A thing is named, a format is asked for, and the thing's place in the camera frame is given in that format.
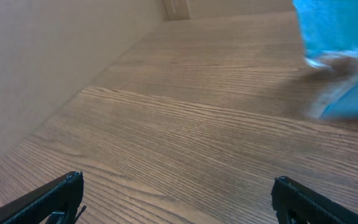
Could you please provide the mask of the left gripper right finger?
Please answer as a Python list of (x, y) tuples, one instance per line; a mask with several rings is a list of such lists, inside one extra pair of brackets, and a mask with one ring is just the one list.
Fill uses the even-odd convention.
[(271, 196), (279, 224), (358, 224), (358, 214), (287, 176), (275, 179)]

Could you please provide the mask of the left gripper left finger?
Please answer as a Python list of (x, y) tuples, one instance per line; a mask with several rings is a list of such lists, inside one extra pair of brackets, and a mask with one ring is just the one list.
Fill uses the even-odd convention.
[(0, 224), (75, 224), (85, 211), (83, 192), (83, 173), (68, 172), (0, 207)]

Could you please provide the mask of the light blue denim jeans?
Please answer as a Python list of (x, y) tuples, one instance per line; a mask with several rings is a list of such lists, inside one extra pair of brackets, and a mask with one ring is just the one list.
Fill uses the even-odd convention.
[(358, 119), (358, 0), (293, 0), (305, 62), (329, 73), (310, 106), (317, 119)]

